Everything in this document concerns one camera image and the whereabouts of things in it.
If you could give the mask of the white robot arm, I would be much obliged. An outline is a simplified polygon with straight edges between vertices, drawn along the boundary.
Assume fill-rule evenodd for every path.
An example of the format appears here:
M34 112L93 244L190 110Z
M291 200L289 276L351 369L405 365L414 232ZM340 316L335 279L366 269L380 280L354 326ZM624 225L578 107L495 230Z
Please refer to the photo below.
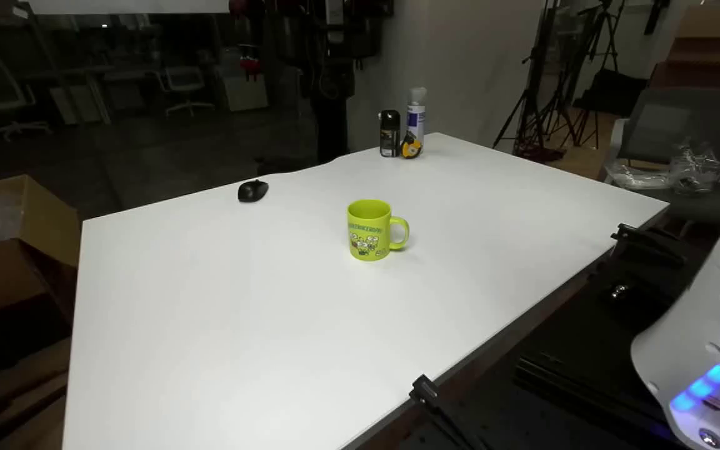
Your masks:
M720 240L669 310L630 344L630 360L673 435L720 450Z

